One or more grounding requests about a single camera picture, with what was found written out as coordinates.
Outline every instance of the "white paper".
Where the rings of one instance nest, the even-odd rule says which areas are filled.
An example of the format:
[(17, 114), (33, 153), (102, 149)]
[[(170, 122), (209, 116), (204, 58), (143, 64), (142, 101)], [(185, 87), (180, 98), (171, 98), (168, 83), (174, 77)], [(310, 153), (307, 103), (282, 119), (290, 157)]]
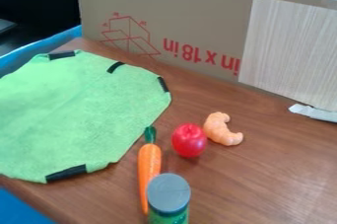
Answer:
[(325, 120), (337, 123), (337, 112), (329, 112), (324, 110), (314, 109), (310, 106), (295, 104), (289, 108), (290, 112), (305, 115), (314, 119)]

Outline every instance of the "toy tomato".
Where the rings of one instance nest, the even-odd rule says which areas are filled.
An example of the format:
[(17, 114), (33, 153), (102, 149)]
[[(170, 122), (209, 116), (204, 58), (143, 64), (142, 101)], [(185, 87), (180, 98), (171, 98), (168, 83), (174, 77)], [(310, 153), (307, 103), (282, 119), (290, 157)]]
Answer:
[(206, 147), (207, 137), (202, 128), (193, 123), (180, 125), (172, 135), (173, 149), (182, 157), (199, 156)]

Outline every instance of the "wooden table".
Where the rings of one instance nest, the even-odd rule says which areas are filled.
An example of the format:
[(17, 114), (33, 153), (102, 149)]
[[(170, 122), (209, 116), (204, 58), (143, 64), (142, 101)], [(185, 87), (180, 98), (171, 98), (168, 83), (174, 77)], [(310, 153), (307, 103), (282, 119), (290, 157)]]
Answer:
[[(337, 126), (288, 112), (294, 101), (218, 81), (147, 56), (130, 56), (84, 39), (62, 49), (86, 51), (162, 75), (172, 103), (156, 121), (163, 172), (192, 187), (190, 223), (337, 223)], [(170, 135), (182, 122), (202, 124), (210, 112), (232, 116), (236, 147), (209, 141), (198, 159), (178, 157)], [(145, 223), (138, 198), (139, 140), (118, 164), (89, 175), (38, 185), (3, 185), (59, 223)]]

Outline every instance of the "can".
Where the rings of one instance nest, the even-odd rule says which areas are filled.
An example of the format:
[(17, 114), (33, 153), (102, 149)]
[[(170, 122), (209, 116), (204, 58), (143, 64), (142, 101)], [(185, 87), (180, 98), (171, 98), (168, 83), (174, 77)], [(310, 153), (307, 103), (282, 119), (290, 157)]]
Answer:
[(179, 175), (165, 173), (148, 185), (149, 224), (188, 224), (191, 189)]

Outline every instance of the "box diagram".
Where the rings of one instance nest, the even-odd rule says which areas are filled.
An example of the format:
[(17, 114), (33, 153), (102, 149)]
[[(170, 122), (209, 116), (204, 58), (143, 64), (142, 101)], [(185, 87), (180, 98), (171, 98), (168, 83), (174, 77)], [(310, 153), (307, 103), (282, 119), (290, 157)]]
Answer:
[(161, 54), (151, 45), (150, 32), (131, 16), (111, 18), (108, 20), (106, 27), (108, 30), (101, 32), (105, 37), (101, 42), (105, 45), (136, 54)]

